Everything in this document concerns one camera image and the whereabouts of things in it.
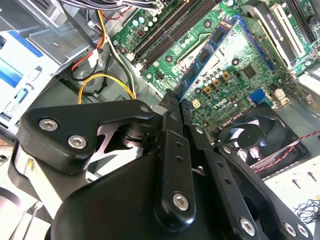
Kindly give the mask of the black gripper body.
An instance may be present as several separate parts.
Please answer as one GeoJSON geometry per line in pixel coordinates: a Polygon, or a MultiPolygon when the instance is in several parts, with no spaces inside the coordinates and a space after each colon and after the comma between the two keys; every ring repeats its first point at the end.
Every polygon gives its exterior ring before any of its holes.
{"type": "Polygon", "coordinates": [[[220,240],[204,209],[204,174],[189,155],[140,157],[72,193],[59,208],[53,240],[220,240]]]}

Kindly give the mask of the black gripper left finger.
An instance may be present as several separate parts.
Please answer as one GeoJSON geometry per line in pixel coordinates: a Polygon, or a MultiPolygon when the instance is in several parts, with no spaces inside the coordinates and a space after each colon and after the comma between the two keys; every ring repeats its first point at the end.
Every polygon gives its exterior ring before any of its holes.
{"type": "Polygon", "coordinates": [[[15,168],[52,210],[54,221],[75,191],[161,153],[189,155],[191,164],[181,106],[171,90],[154,106],[131,99],[28,110],[17,134],[15,168]]]}

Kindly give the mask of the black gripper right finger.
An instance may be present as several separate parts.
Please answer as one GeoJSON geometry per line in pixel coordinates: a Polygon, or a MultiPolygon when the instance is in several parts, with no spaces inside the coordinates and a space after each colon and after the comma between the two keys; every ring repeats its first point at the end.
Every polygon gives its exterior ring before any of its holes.
{"type": "Polygon", "coordinates": [[[220,240],[311,240],[313,234],[264,181],[226,145],[213,147],[192,124],[190,103],[183,100],[183,130],[192,165],[204,171],[204,210],[220,240]]]}

